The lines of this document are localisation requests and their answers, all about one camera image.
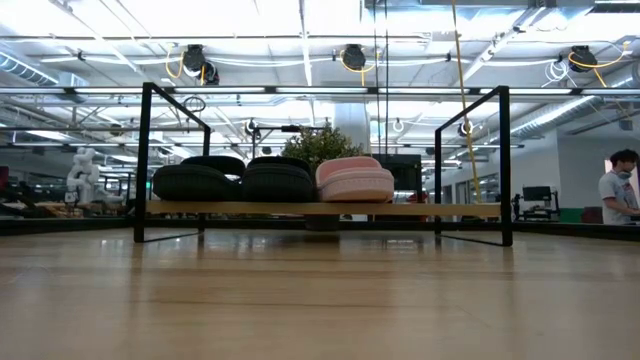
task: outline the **white t-shirt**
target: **white t-shirt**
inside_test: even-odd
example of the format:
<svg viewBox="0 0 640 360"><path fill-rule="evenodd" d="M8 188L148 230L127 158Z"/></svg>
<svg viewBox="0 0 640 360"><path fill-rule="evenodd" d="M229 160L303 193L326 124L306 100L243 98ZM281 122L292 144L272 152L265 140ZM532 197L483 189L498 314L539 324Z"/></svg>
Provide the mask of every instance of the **white t-shirt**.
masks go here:
<svg viewBox="0 0 640 360"><path fill-rule="evenodd" d="M602 200L614 198L620 205L632 209L638 208L636 194L629 180L621 179L618 174L613 171L604 174L600 178L598 189L600 190L600 198ZM609 209L606 204L603 204L602 220L608 225L624 225L631 222L631 217L616 210Z"/></svg>

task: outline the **black monitor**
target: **black monitor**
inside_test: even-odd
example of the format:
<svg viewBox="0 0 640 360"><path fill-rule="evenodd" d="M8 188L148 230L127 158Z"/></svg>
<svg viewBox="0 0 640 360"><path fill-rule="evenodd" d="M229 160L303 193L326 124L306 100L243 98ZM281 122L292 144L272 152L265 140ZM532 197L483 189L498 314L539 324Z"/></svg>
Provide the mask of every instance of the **black monitor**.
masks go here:
<svg viewBox="0 0 640 360"><path fill-rule="evenodd" d="M531 186L522 188L524 201L551 201L550 186Z"/></svg>
<svg viewBox="0 0 640 360"><path fill-rule="evenodd" d="M420 155L373 154L382 168L395 180L395 190L418 191L422 189L422 157Z"/></svg>

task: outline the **dark hair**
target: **dark hair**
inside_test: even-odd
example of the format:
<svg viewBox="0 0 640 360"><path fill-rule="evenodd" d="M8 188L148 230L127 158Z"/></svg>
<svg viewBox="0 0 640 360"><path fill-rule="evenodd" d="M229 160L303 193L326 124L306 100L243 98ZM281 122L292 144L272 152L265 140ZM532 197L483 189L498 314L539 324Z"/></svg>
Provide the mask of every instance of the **dark hair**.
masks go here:
<svg viewBox="0 0 640 360"><path fill-rule="evenodd" d="M622 151L618 151L617 153L611 155L611 158L609 160L611 160L611 164L613 166L616 166L618 164L618 162L622 161L622 162L638 162L638 158L640 158L640 156L638 156L638 153L633 151L633 150L629 150L629 149L625 149Z"/></svg>

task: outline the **wooden shelf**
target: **wooden shelf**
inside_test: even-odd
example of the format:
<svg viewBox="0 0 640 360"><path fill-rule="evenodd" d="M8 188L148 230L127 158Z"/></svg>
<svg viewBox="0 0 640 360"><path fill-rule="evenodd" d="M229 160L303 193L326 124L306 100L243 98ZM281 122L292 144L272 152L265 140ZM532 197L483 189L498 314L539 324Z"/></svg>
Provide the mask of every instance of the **wooden shelf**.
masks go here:
<svg viewBox="0 0 640 360"><path fill-rule="evenodd" d="M147 212L158 213L219 213L219 214L366 214L480 217L500 216L500 204L438 205L438 204L369 204L369 203L254 203L254 202L191 202L148 201Z"/></svg>

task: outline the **person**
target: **person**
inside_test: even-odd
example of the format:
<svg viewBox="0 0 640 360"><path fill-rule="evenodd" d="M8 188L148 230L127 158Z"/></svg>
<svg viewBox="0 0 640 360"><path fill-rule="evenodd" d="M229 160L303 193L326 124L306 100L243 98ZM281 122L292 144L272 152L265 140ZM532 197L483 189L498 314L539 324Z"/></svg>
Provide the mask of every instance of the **person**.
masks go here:
<svg viewBox="0 0 640 360"><path fill-rule="evenodd" d="M603 223L625 225L632 223L631 216L640 216L638 200L629 182L638 158L638 153L629 149L611 155L613 168L600 178L599 183Z"/></svg>

